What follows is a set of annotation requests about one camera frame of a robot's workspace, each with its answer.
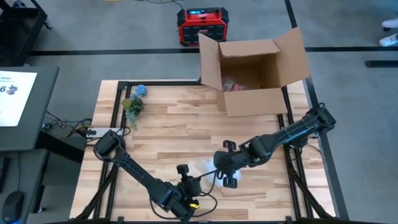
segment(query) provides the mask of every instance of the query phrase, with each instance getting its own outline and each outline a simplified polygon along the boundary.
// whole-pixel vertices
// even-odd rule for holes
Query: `red portable power station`
[[[224,7],[182,9],[177,13],[180,43],[197,46],[198,32],[218,42],[225,41],[228,22],[228,11]]]

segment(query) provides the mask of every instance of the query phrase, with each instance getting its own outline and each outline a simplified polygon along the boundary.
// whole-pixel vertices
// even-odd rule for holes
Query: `white sneaker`
[[[385,28],[398,28],[398,19],[384,21],[381,25]]]
[[[385,37],[379,41],[380,45],[383,47],[389,47],[394,44],[398,44],[397,34],[391,35],[389,37]]]

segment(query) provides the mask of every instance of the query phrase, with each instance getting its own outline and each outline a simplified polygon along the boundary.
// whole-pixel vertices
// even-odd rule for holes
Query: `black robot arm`
[[[143,185],[148,191],[151,207],[152,202],[154,202],[165,212],[171,211],[176,216],[175,218],[162,217],[154,210],[155,214],[160,218],[179,219],[183,223],[188,222],[198,208],[197,200],[192,198],[201,194],[200,179],[187,176],[188,166],[186,165],[177,166],[178,173],[182,174],[183,177],[182,181],[177,185],[156,179],[136,161],[132,160],[125,148],[124,140],[115,132],[109,130],[96,143],[94,154],[102,161],[113,162],[123,168]],[[116,151],[116,153],[113,157],[110,157],[113,151]]]
[[[325,108],[325,104],[320,103],[308,111],[300,121],[274,134],[256,136],[240,144],[238,151],[234,142],[224,141],[224,147],[228,148],[228,152],[216,151],[215,167],[226,175],[223,179],[224,186],[236,188],[236,179],[233,178],[235,171],[246,166],[263,165],[268,162],[278,146],[306,144],[309,135],[325,133],[333,129],[335,123],[336,120]]]

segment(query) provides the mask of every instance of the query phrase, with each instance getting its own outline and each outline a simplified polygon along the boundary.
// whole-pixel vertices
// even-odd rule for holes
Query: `open cardboard box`
[[[198,35],[201,83],[217,89],[218,110],[228,116],[286,113],[280,88],[310,76],[300,28],[274,40],[218,43]],[[227,78],[248,90],[223,91]]]

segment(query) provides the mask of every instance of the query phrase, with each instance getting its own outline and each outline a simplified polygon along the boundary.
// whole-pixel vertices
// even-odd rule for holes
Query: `wooden tabletop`
[[[94,127],[109,127],[116,94],[117,80],[103,81],[93,117]],[[288,86],[294,119],[299,120],[308,111],[302,82]],[[276,115],[229,118],[216,109],[215,91],[207,86],[148,86],[143,97],[144,111],[137,120],[138,131],[126,140],[131,157],[154,177],[176,184],[180,180],[176,166],[188,164],[190,175],[198,176],[202,160],[210,159],[222,148],[225,139],[238,144],[255,135],[279,130]],[[120,124],[120,106],[118,122]],[[316,140],[310,144],[318,147]],[[304,147],[302,160],[309,189],[327,212],[334,215],[325,170],[320,152],[314,147]],[[91,200],[98,188],[102,162],[88,146],[81,166],[75,199],[70,217],[77,216]],[[197,220],[285,220],[294,217],[287,169],[282,148],[263,166],[242,169],[242,179],[237,189],[215,187],[212,194],[218,199],[217,209]],[[204,191],[210,182],[201,182]],[[299,191],[302,214],[305,215],[302,194]],[[106,207],[105,194],[101,217]],[[196,214],[211,209],[210,198],[200,198]],[[173,215],[157,212],[167,217]],[[124,170],[119,170],[112,220],[124,216],[127,221],[160,220],[149,206],[147,190]]]

